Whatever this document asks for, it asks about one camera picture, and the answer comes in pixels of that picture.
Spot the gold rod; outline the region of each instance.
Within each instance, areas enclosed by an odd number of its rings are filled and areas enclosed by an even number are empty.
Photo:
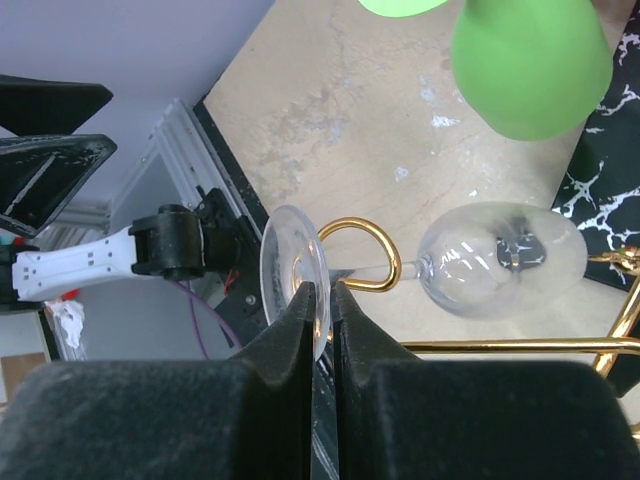
[[[636,277],[629,295],[609,331],[609,337],[626,337],[631,333],[640,316],[640,276]],[[598,353],[593,361],[593,368],[603,377],[607,377],[618,357],[615,353]]]
[[[418,355],[436,353],[597,353],[640,356],[640,340],[634,338],[535,338],[526,340],[475,340],[450,342],[403,342]],[[629,426],[640,444],[640,422]]]

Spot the glass base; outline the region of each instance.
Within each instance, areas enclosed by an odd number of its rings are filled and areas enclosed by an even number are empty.
[[[327,344],[331,325],[329,269],[322,243],[311,220],[299,209],[285,205],[273,212],[260,248],[260,289],[271,325],[287,309],[302,282],[316,287],[314,356]]]

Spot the glass stem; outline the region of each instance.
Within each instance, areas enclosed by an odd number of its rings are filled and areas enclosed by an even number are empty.
[[[422,259],[414,260],[412,262],[403,262],[400,280],[417,280],[425,275],[427,271],[427,265]],[[358,280],[380,282],[387,278],[387,275],[389,275],[389,265],[329,270],[331,281],[335,281],[339,278],[357,278]]]

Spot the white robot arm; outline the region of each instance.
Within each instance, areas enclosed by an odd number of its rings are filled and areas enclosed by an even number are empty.
[[[71,290],[112,280],[162,277],[183,281],[228,271],[239,255],[235,236],[202,224],[180,205],[96,242],[40,252],[0,246],[0,313],[33,310]]]
[[[152,278],[133,273],[136,240],[129,228],[103,240],[55,252],[18,253],[11,268],[18,301],[44,302],[110,280]]]

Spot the marble countertop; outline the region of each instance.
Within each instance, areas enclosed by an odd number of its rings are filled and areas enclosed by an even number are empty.
[[[594,2],[612,50],[633,3]],[[385,19],[356,0],[276,0],[205,101],[267,211],[293,204],[317,227],[368,218],[410,260],[427,226],[451,208],[488,200],[551,206],[581,128],[525,143],[477,116],[451,72],[461,6],[452,0],[426,15]],[[325,246],[335,267],[384,263],[361,232],[337,233]],[[356,296],[398,340],[600,336],[625,298],[582,280],[538,311],[471,321],[439,309],[418,282]]]

